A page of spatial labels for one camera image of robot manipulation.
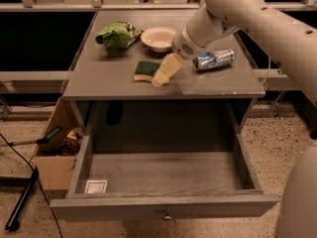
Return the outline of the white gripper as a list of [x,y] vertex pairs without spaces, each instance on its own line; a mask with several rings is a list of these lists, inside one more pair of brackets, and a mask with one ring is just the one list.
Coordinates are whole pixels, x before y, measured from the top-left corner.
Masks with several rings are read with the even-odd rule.
[[173,54],[161,62],[153,80],[154,87],[169,84],[169,80],[183,67],[183,59],[191,60],[198,56],[199,46],[191,38],[186,26],[179,28],[172,39]]

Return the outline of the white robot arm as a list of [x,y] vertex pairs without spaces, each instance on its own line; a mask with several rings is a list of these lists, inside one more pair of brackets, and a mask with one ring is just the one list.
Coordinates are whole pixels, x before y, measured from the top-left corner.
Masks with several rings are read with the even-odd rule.
[[[317,31],[269,7],[264,0],[205,0],[176,32],[173,53],[153,79],[162,86],[212,42],[241,29],[281,65],[306,97],[317,103]],[[301,154],[286,182],[274,238],[317,238],[317,142]]]

